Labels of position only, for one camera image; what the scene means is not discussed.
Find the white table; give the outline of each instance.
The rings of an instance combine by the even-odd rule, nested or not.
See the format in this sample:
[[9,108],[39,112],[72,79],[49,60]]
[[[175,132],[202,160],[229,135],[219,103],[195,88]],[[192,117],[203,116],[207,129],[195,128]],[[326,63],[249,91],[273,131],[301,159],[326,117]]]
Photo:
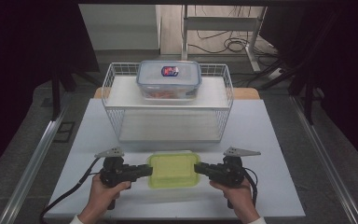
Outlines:
[[[75,142],[62,170],[51,202],[74,186],[94,160],[94,154],[120,146],[124,161],[145,164],[155,151],[192,150],[203,162],[221,163],[230,146],[260,151],[261,156],[242,158],[258,176],[256,208],[263,217],[303,217],[293,180],[284,161],[262,100],[235,100],[220,143],[119,143],[100,99],[91,99]],[[102,168],[103,160],[93,172]],[[91,178],[74,194],[53,207],[45,217],[72,217],[87,203]],[[202,175],[197,186],[182,189],[150,189],[147,177],[121,193],[116,208],[105,217],[115,219],[232,219],[233,210],[220,190]]]

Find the white sleeve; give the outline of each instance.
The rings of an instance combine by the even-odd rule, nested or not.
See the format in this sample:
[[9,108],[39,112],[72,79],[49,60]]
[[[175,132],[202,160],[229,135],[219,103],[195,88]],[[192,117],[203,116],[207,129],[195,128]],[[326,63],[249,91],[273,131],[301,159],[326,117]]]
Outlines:
[[264,220],[263,217],[260,217],[258,220],[255,220],[255,221],[250,222],[248,224],[267,224],[267,223],[266,223],[266,220]]
[[81,222],[77,216],[75,216],[74,219],[72,219],[71,223],[69,224],[84,224],[84,223]]

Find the yellow-green container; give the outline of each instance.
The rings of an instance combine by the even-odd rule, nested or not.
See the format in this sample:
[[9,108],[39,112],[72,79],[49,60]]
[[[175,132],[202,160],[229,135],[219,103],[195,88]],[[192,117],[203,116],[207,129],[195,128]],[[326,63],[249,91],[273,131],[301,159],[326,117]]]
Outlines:
[[157,152],[147,159],[153,167],[148,185],[151,189],[196,186],[200,176],[194,172],[194,164],[198,162],[200,156],[191,151]]

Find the human hand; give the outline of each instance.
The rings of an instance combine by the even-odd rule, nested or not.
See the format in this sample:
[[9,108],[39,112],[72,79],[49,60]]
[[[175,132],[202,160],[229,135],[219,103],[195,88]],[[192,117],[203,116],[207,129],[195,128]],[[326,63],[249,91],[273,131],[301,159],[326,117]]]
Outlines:
[[235,215],[242,223],[250,223],[260,218],[253,205],[251,186],[246,178],[237,188],[230,188],[214,181],[211,181],[210,185],[223,191],[223,195],[232,203]]
[[108,188],[97,174],[92,178],[91,190],[89,192],[89,202],[77,217],[84,224],[95,223],[107,210],[109,204],[120,196],[120,192],[129,188],[130,181],[122,182],[114,188]]

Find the plastic container lid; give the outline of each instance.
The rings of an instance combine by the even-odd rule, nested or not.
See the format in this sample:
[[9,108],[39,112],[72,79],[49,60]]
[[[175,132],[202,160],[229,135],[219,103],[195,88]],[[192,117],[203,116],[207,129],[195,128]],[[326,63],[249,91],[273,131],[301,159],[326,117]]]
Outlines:
[[153,167],[148,177],[151,189],[193,187],[200,182],[200,175],[194,172],[194,164],[200,156],[191,151],[157,152],[147,159]]
[[139,65],[136,81],[139,85],[201,84],[200,65],[196,62],[143,61]]

